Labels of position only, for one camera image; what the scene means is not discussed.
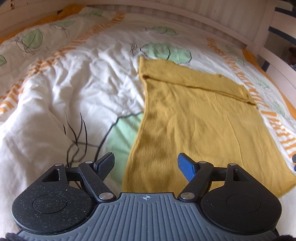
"white wooden bed frame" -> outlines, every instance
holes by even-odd
[[[267,73],[296,107],[296,71],[264,47],[269,27],[296,38],[296,18],[276,12],[278,0],[8,0],[0,6],[0,38],[67,5],[125,5],[198,22],[209,36],[251,50],[270,63]]]

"folded fabric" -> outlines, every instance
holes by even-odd
[[[244,86],[166,60],[140,58],[139,75],[145,110],[124,192],[178,195],[188,183],[178,169],[180,152],[216,167],[237,163],[277,197],[296,184]]]

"gray ribbed plate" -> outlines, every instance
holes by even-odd
[[[114,202],[99,204],[90,219],[74,230],[57,235],[21,231],[18,235],[28,241],[268,241],[276,238],[272,231],[248,236],[227,233],[208,223],[195,204],[178,201],[172,193],[122,193]]]

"orange fabric edge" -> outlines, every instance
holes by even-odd
[[[2,44],[4,41],[14,37],[15,35],[17,35],[18,33],[24,31],[27,28],[31,28],[34,27],[36,25],[41,25],[41,24],[45,24],[45,23],[52,23],[58,20],[62,20],[70,15],[74,15],[74,14],[78,14],[85,6],[84,5],[78,5],[78,4],[70,4],[67,7],[65,7],[59,14],[55,14],[55,15],[50,15],[47,16],[45,18],[40,19],[39,21],[22,27],[19,30],[15,31],[14,33],[11,33],[10,35],[8,35],[7,37],[1,38],[0,39],[0,44]]]
[[[283,97],[283,99],[284,99],[284,101],[285,101],[285,103],[286,103],[286,105],[288,107],[289,112],[291,113],[293,118],[296,119],[296,108],[291,104],[291,102],[287,99],[287,97],[280,91],[280,89],[274,83],[272,78],[261,69],[261,67],[258,64],[258,62],[256,61],[256,58],[253,55],[253,53],[251,51],[245,50],[245,49],[242,49],[242,53],[244,54],[244,57],[245,57],[246,61],[251,63],[260,73],[262,73],[266,78],[268,78],[269,81],[278,89],[278,91],[282,95],[282,97]]]

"bed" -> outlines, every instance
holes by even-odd
[[[296,72],[264,47],[268,30],[296,38],[296,20],[276,8],[279,2],[5,1],[0,236],[17,232],[13,200],[55,163],[73,167],[112,151],[116,163],[105,183],[121,192],[145,108],[141,56],[220,74],[253,91],[285,168],[296,176]],[[269,63],[266,72],[259,56]],[[294,184],[279,200],[277,229],[296,236]]]

